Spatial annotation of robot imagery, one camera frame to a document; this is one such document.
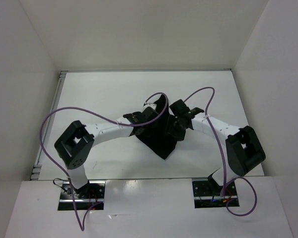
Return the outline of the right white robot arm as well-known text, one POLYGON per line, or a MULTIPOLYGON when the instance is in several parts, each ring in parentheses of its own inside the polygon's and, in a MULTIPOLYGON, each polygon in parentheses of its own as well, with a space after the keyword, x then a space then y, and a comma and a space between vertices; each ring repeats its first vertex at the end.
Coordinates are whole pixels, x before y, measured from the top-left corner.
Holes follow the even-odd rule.
POLYGON ((220 169, 208 176, 208 190, 223 196, 225 187, 243 177, 266 159, 266 154, 255 130, 250 126, 238 127, 225 123, 200 108, 170 106, 175 116, 172 127, 182 135, 187 129, 202 132, 214 138, 222 159, 220 169))

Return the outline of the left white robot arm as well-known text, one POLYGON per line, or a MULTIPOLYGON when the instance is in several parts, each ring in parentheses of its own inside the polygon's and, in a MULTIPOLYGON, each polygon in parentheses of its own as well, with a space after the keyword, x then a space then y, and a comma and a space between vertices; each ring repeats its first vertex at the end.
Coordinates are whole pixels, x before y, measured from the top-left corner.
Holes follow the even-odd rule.
POLYGON ((152 107, 141 112, 125 114, 113 123, 82 124, 73 121, 57 139, 54 147, 66 166, 66 172, 72 182, 71 192, 77 198, 84 198, 90 189, 84 163, 91 149, 103 142, 139 134, 149 121, 157 120, 159 113, 152 107))

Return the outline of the black skirt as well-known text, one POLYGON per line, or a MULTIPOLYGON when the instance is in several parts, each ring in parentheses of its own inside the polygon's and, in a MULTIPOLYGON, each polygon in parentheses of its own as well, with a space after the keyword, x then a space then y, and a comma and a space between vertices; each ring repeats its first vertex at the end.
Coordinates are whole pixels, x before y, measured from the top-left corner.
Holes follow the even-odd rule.
POLYGON ((165 96, 161 95, 154 103, 156 103, 155 111, 162 115, 153 123, 146 125, 144 131, 136 137, 155 154, 166 160, 177 144, 167 134, 168 118, 173 113, 165 96))

